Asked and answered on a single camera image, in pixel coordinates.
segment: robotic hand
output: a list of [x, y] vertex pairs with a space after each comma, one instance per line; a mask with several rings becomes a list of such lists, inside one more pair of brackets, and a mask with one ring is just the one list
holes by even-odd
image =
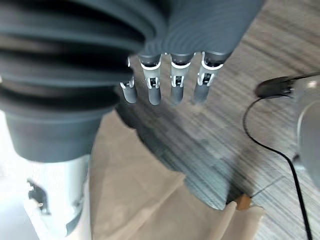
[[[81, 218], [95, 135], [118, 102], [114, 86], [136, 102], [128, 56], [138, 54], [158, 105], [161, 81], [171, 81], [174, 103], [182, 100], [191, 59], [202, 52], [194, 101], [203, 102], [263, 2], [1, 1], [1, 128], [31, 169], [25, 195], [53, 235], [69, 235]], [[160, 77], [162, 53], [171, 54], [171, 80]]]

